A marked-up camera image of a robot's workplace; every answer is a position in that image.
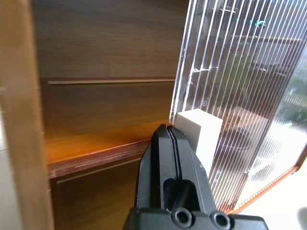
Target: transparent polycarbonate sheet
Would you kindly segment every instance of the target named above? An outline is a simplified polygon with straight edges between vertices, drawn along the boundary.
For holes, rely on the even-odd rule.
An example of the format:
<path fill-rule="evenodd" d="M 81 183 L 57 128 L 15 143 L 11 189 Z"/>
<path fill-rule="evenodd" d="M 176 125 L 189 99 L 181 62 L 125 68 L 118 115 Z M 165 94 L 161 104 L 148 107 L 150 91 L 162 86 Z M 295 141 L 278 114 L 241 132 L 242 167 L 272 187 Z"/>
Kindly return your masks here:
<path fill-rule="evenodd" d="M 286 168 L 279 167 L 283 151 L 266 143 L 270 133 L 278 132 L 276 126 L 285 126 L 276 120 L 277 108 L 300 66 L 296 68 L 306 43 L 306 19 L 303 0 L 189 3 L 170 122 L 178 112 L 195 108 L 223 119 L 209 173 L 220 210 L 235 207 L 250 172 L 270 165 L 263 163 L 262 152 L 274 155 L 276 170 Z M 287 98 L 290 104 L 305 99 Z M 295 124 L 288 126 L 296 130 Z M 289 162 L 301 152 L 295 150 Z"/>
<path fill-rule="evenodd" d="M 307 49 L 248 172 L 237 206 L 296 164 L 307 143 Z"/>

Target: wooden shelf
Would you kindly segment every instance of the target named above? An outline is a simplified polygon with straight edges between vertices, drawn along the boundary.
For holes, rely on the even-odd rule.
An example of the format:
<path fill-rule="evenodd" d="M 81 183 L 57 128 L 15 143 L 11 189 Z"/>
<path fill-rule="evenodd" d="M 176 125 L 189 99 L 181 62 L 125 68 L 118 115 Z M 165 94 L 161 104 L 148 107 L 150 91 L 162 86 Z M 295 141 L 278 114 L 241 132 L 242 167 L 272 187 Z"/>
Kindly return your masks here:
<path fill-rule="evenodd" d="M 173 82 L 49 85 L 41 81 L 50 178 L 141 157 L 168 122 Z"/>
<path fill-rule="evenodd" d="M 131 84 L 131 83 L 162 83 L 175 82 L 175 78 L 50 78 L 46 79 L 49 85 L 88 85 L 88 84 Z"/>

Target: black plastic part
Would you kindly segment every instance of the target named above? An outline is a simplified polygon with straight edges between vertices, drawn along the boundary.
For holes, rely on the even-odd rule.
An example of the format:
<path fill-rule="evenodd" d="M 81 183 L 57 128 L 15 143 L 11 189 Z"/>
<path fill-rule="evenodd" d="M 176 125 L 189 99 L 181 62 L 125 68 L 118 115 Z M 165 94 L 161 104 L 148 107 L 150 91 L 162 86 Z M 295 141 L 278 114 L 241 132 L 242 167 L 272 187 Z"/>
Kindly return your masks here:
<path fill-rule="evenodd" d="M 213 212 L 210 215 L 212 223 L 220 230 L 230 229 L 230 218 L 224 212 Z"/>
<path fill-rule="evenodd" d="M 183 229 L 192 225 L 192 214 L 183 207 L 178 207 L 172 212 L 172 219 L 178 227 Z"/>
<path fill-rule="evenodd" d="M 204 167 L 187 138 L 160 125 L 140 163 L 124 230 L 267 230 L 260 217 L 218 212 Z"/>

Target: brown wood surface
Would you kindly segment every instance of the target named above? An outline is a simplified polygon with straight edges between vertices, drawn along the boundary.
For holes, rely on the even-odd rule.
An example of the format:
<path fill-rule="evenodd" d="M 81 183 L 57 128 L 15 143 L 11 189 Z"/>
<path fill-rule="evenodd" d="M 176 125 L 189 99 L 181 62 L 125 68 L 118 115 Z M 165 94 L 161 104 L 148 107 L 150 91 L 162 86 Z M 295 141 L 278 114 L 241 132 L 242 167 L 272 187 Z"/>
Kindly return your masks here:
<path fill-rule="evenodd" d="M 144 140 L 168 122 L 173 84 L 53 86 L 42 80 L 50 177 L 139 158 Z"/>
<path fill-rule="evenodd" d="M 32 1 L 51 177 L 139 157 L 168 122 L 188 3 Z"/>
<path fill-rule="evenodd" d="M 121 230 L 133 206 L 139 161 L 53 184 L 57 230 Z"/>
<path fill-rule="evenodd" d="M 23 228 L 52 230 L 28 0 L 0 1 L 0 86 L 1 112 Z"/>
<path fill-rule="evenodd" d="M 40 77 L 175 77 L 188 0 L 32 2 Z"/>

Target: wooden board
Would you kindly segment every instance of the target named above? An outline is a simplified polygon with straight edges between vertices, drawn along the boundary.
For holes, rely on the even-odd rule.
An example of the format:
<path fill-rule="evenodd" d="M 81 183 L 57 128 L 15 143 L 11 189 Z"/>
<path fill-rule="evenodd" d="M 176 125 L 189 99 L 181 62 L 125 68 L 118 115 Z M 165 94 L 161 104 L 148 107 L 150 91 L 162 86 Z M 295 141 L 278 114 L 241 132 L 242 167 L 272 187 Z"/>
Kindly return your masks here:
<path fill-rule="evenodd" d="M 32 2 L 40 77 L 175 77 L 188 0 Z"/>
<path fill-rule="evenodd" d="M 139 158 L 148 144 L 142 141 L 168 122 L 173 82 L 73 86 L 42 82 L 41 87 L 49 174 L 57 177 L 110 159 Z"/>
<path fill-rule="evenodd" d="M 55 212 L 62 213 L 55 220 L 57 229 L 121 230 L 133 206 L 138 168 L 136 161 L 54 184 L 61 202 Z"/>
<path fill-rule="evenodd" d="M 52 230 L 29 0 L 0 1 L 0 104 L 19 210 L 25 230 Z M 1 229 L 12 229 L 1 225 Z"/>

